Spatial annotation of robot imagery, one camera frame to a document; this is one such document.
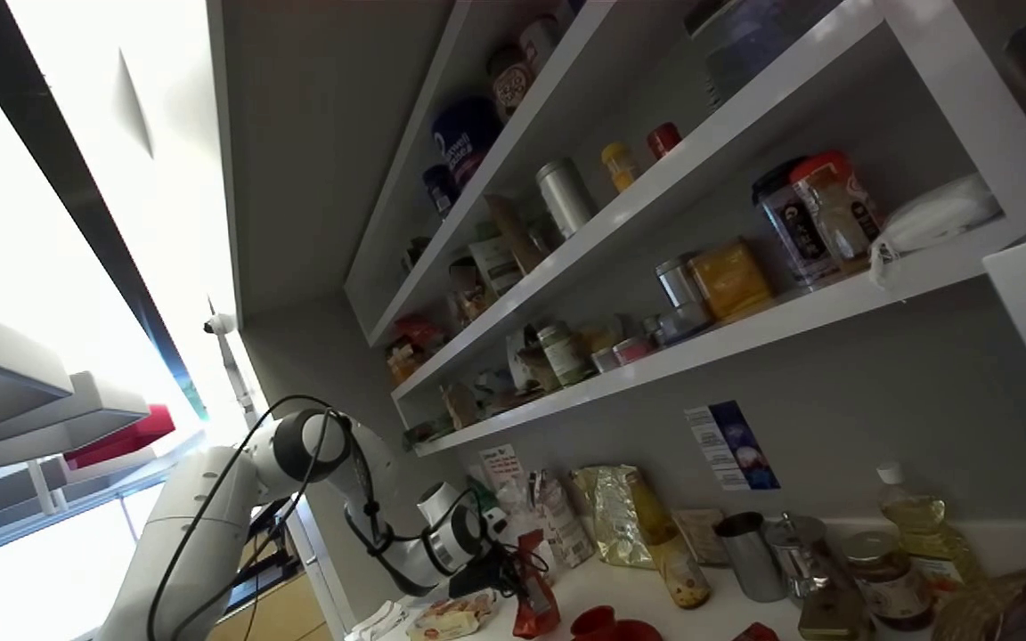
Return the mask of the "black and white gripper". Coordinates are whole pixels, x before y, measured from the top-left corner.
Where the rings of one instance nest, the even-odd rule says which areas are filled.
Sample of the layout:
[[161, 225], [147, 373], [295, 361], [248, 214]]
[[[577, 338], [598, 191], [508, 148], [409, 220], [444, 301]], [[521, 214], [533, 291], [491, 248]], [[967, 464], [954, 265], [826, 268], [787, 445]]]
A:
[[480, 589], [514, 592], [514, 554], [491, 536], [474, 491], [444, 481], [421, 496], [419, 508], [426, 516], [421, 540], [452, 593]]

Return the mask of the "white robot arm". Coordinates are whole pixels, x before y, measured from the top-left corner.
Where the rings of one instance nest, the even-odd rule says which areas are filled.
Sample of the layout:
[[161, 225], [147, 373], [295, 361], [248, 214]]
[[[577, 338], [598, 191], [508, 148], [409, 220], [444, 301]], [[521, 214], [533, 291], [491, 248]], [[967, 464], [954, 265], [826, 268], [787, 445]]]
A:
[[390, 525], [366, 443], [366, 426], [309, 407], [283, 421], [261, 418], [238, 445], [207, 445], [182, 460], [136, 540], [100, 641], [205, 641], [261, 521], [319, 481], [338, 491], [343, 525], [404, 593], [518, 593], [514, 551], [491, 533], [474, 491], [444, 481], [421, 496], [419, 533]]

